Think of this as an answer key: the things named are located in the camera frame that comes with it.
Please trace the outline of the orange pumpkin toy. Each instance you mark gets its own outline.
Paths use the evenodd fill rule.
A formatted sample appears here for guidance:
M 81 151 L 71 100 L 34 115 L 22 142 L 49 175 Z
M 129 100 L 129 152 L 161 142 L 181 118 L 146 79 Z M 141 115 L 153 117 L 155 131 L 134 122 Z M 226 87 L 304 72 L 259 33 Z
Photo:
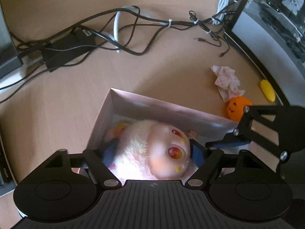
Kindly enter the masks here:
M 246 97 L 232 98 L 227 104 L 227 115 L 230 120 L 234 122 L 240 122 L 243 116 L 243 109 L 245 106 L 251 106 L 252 102 Z

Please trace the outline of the yellow toy corn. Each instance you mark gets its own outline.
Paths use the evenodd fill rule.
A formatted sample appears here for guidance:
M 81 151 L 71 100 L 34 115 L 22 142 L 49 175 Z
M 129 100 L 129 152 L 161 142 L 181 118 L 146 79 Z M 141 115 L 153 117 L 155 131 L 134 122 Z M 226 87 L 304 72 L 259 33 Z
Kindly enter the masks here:
M 261 87 L 262 92 L 266 96 L 266 98 L 270 102 L 275 102 L 276 94 L 275 94 L 275 90 L 273 89 L 272 85 L 266 79 L 263 79 L 262 81 L 260 81 L 259 85 Z

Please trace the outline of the black curved monitor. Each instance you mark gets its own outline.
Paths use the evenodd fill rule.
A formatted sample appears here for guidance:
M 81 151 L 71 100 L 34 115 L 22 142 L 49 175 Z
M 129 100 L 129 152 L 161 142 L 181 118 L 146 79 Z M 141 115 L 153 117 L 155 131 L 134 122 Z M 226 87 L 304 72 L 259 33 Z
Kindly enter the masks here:
M 19 57 L 19 53 L 12 41 L 10 32 L 8 30 L 4 14 L 1 8 L 1 27 L 0 27 L 0 77 L 1 79 L 23 65 Z

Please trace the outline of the pink cardboard box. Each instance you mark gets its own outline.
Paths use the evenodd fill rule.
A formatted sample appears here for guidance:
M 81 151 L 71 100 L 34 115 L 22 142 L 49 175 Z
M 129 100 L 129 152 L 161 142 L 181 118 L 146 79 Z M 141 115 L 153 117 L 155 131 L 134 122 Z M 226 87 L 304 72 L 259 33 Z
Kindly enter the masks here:
M 115 151 L 118 149 L 117 143 L 110 143 L 110 145 L 106 143 L 107 140 L 109 141 L 110 129 L 119 124 L 133 125 L 144 120 L 169 124 L 185 133 L 192 129 L 198 133 L 197 142 L 203 146 L 206 142 L 221 140 L 226 133 L 232 132 L 237 127 L 237 122 L 223 117 L 111 88 L 101 106 L 86 148 L 98 149 L 101 153 L 105 150 L 105 157 L 99 158 L 105 162 L 105 166 L 110 166 L 113 162 Z M 249 143 L 245 146 L 225 147 L 224 152 L 237 154 L 240 149 L 249 149 L 275 171 L 279 160 L 276 160 L 276 157 L 263 150 L 256 143 Z M 196 165 L 196 167 L 191 167 L 194 171 L 192 169 L 191 174 L 175 179 L 180 179 L 183 185 L 204 162 L 203 157 L 199 156 L 199 153 L 197 154 L 198 151 L 200 152 L 199 149 L 194 149 L 191 157 Z M 122 177 L 116 175 L 120 181 L 123 181 L 123 184 L 125 180 L 156 180 L 154 177 L 140 177 L 140 170 L 127 170 L 124 174 Z

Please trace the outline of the glass panel computer case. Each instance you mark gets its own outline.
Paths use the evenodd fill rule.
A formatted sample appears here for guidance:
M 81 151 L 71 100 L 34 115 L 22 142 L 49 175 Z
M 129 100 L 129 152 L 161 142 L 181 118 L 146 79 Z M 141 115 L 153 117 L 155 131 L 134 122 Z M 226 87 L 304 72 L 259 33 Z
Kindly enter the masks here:
M 241 0 L 225 30 L 281 104 L 304 106 L 304 0 Z

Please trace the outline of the black power adapter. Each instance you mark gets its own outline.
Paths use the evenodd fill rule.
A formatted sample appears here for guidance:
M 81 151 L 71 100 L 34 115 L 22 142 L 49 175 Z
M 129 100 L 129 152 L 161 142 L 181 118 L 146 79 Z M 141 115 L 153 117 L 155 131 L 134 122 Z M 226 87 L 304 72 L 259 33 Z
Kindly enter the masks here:
M 63 38 L 47 44 L 41 49 L 43 61 L 53 72 L 75 58 L 88 53 L 96 45 L 95 37 L 87 30 L 74 30 Z

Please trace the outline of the pink fluffy doll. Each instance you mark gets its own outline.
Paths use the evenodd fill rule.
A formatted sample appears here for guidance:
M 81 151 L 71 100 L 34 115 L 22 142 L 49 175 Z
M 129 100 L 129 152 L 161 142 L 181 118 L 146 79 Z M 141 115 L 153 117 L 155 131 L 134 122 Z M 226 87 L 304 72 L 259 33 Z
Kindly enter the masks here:
M 155 120 L 119 123 L 104 140 L 118 140 L 109 170 L 122 184 L 127 180 L 186 180 L 198 170 L 191 159 L 188 136 Z

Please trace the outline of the pink tissue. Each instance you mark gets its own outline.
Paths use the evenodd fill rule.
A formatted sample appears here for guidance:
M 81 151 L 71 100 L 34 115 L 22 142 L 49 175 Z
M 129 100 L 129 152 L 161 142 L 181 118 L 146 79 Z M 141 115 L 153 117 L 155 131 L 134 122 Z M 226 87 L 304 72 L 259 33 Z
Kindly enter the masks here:
M 236 77 L 233 69 L 227 66 L 213 65 L 211 70 L 217 77 L 214 84 L 218 87 L 218 92 L 224 103 L 245 94 L 245 90 L 239 89 L 240 80 Z

